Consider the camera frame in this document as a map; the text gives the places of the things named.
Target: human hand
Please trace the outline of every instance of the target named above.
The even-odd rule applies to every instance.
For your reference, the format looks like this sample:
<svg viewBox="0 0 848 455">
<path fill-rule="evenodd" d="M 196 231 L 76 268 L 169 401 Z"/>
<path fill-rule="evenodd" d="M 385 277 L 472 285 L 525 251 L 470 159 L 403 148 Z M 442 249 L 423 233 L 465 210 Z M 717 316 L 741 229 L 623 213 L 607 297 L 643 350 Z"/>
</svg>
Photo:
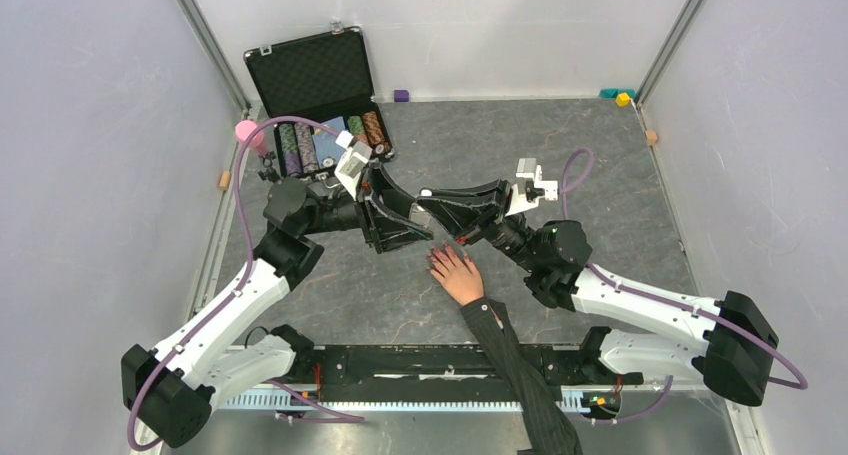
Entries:
<svg viewBox="0 0 848 455">
<path fill-rule="evenodd" d="M 483 298 L 483 277 L 477 266 L 467 255 L 458 257 L 450 245 L 444 251 L 431 250 L 430 273 L 460 306 Z"/>
</svg>

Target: purple tube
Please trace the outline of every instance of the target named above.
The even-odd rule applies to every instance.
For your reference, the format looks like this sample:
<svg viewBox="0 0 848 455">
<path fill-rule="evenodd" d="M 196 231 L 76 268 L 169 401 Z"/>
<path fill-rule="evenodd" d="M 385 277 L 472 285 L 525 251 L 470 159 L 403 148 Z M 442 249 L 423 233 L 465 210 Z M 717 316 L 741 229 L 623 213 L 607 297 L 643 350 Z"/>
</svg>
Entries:
<svg viewBox="0 0 848 455">
<path fill-rule="evenodd" d="M 289 393 L 292 397 L 298 399 L 299 401 L 309 405 L 310 407 L 318 410 L 319 412 L 326 413 L 327 415 L 332 415 L 336 418 L 294 418 L 292 419 L 293 423 L 362 423 L 365 421 L 363 417 L 357 417 L 355 415 L 348 415 L 346 413 L 337 412 L 335 410 L 331 410 L 327 407 L 323 407 L 312 400 L 302 396 L 297 393 L 296 390 L 293 390 L 286 385 L 276 381 L 276 380 L 268 380 L 271 385 L 274 385 L 277 388 L 281 388 Z"/>
<path fill-rule="evenodd" d="M 583 172 L 577 177 L 577 180 L 568 184 L 568 171 L 571 169 L 571 166 L 574 165 L 574 161 L 577 160 L 577 157 L 585 154 L 588 160 L 586 160 L 586 167 L 583 168 Z M 583 181 L 586 180 L 586 177 L 589 176 L 589 172 L 592 171 L 592 167 L 595 165 L 595 154 L 592 153 L 588 148 L 581 148 L 568 157 L 568 160 L 565 162 L 565 168 L 562 169 L 562 188 L 559 189 L 559 193 L 561 195 L 562 202 L 562 215 L 567 219 L 568 218 L 568 205 L 565 203 L 565 198 L 568 192 L 574 190 L 579 187 Z"/>
</svg>

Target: pink cup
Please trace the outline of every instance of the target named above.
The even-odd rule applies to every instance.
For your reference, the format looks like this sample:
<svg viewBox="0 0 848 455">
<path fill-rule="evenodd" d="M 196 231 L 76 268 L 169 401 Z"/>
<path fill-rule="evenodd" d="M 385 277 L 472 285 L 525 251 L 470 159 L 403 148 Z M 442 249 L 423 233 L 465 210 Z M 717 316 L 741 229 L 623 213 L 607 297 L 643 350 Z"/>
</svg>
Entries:
<svg viewBox="0 0 848 455">
<path fill-rule="evenodd" d="M 239 143 L 244 143 L 247 140 L 247 137 L 256 130 L 256 127 L 259 125 L 252 120 L 242 120 L 236 125 L 236 138 Z M 250 149 L 256 152 L 260 157 L 264 157 L 268 154 L 268 144 L 265 143 L 265 134 L 263 132 L 259 132 L 253 137 L 253 140 L 250 142 Z"/>
</svg>

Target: black case lid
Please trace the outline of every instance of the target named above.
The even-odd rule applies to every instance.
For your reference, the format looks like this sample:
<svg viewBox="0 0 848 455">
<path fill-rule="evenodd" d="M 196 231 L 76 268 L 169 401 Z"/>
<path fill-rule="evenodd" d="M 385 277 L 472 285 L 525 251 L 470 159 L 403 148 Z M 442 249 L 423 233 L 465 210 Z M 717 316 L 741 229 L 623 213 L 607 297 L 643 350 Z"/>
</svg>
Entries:
<svg viewBox="0 0 848 455">
<path fill-rule="evenodd" d="M 359 27 L 248 50 L 244 62 L 271 117 L 364 103 L 374 82 Z"/>
</svg>

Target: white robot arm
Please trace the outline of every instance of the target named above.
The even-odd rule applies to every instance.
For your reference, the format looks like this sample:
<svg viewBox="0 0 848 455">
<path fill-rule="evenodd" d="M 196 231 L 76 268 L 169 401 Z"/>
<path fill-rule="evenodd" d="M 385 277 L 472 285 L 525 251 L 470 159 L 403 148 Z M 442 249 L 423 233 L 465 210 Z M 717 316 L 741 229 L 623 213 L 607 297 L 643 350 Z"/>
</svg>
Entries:
<svg viewBox="0 0 848 455">
<path fill-rule="evenodd" d="M 342 132 L 337 141 L 347 147 L 352 137 Z M 222 355 L 315 267 L 324 249 L 306 235 L 360 229 L 378 253 L 433 238 L 429 218 L 412 213 L 414 197 L 370 155 L 361 142 L 347 148 L 336 167 L 343 187 L 338 190 L 266 174 L 275 182 L 263 213 L 268 230 L 253 249 L 254 259 L 185 326 L 151 350 L 135 345 L 124 354 L 124 404 L 168 445 L 186 443 L 222 403 L 291 368 L 295 351 L 273 331 L 241 353 Z"/>
<path fill-rule="evenodd" d="M 642 372 L 656 377 L 672 375 L 676 379 L 703 378 L 693 360 L 706 356 L 710 342 L 704 338 L 704 333 L 713 332 L 715 322 L 623 291 L 622 286 L 684 301 L 716 316 L 720 314 L 715 299 L 670 292 L 592 266 L 582 271 L 575 282 L 577 290 L 572 296 L 575 310 L 603 315 L 652 332 L 631 334 L 612 330 L 601 344 L 599 361 L 618 374 Z"/>
</svg>

